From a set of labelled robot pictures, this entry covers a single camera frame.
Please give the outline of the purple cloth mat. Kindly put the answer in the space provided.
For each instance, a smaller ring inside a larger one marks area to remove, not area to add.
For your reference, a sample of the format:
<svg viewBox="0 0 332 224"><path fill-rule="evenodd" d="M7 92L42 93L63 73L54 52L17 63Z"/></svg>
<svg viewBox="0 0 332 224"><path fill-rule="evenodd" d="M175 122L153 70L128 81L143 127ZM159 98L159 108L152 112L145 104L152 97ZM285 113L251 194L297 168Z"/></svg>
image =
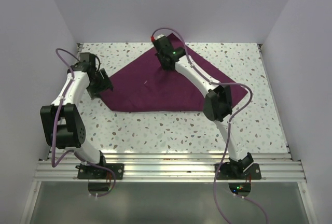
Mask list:
<svg viewBox="0 0 332 224"><path fill-rule="evenodd" d="M165 71L151 48L110 76L112 90L101 93L112 111L202 111L204 96L183 75Z"/></svg>

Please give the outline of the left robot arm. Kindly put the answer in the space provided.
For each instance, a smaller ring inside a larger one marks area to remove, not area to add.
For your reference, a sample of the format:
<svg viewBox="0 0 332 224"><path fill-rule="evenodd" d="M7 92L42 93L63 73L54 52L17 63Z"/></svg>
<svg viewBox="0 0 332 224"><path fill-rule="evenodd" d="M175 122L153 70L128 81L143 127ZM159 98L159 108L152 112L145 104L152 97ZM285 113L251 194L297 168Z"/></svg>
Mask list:
<svg viewBox="0 0 332 224"><path fill-rule="evenodd" d="M56 167L68 154L75 154L95 178L103 178L108 166L101 162L102 153L86 138L86 128L78 111L81 97L87 91L92 99L111 90L112 83L105 71L73 71L69 69L66 82L57 98L40 109L47 144L51 148L51 165Z"/></svg>

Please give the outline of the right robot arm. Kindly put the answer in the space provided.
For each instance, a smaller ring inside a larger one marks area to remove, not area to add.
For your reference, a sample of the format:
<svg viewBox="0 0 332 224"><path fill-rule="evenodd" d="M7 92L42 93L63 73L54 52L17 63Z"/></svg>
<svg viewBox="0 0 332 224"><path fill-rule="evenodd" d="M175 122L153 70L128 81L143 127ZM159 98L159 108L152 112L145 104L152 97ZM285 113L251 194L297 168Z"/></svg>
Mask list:
<svg viewBox="0 0 332 224"><path fill-rule="evenodd" d="M228 172L235 178L244 178L253 165L252 155L240 148L231 137L230 124L234 117L232 113L231 86L237 83L221 83L209 75L188 54L186 47L174 48L170 40L162 36L151 37L156 48L156 57L164 70L176 71L189 80L204 96L203 113L219 129L226 143L225 152L229 162L222 163L217 172Z"/></svg>

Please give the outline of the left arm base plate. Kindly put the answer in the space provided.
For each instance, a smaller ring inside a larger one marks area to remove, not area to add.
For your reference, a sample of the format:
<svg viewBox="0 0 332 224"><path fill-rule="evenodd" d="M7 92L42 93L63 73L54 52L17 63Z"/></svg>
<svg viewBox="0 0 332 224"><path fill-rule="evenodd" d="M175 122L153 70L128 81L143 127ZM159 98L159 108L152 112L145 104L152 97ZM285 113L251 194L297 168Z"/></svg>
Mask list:
<svg viewBox="0 0 332 224"><path fill-rule="evenodd" d="M114 178L111 172L109 170L112 170L115 174L116 180L122 180L123 173L124 173L124 164L123 163L107 163L105 165L106 169L98 169L91 165L77 165L75 166L76 169L78 169L78 179L106 179L111 176L111 178Z"/></svg>

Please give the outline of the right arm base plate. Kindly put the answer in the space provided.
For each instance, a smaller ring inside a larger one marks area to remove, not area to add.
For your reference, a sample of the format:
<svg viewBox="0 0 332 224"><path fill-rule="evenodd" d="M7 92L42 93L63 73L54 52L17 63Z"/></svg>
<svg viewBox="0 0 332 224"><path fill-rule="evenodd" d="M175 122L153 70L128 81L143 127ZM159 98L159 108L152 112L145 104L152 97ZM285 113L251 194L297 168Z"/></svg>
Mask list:
<svg viewBox="0 0 332 224"><path fill-rule="evenodd" d="M258 163L253 163L246 171L240 172L232 168L229 162L225 162L218 170L219 164L214 164L217 172L217 180L260 180L262 179L260 167Z"/></svg>

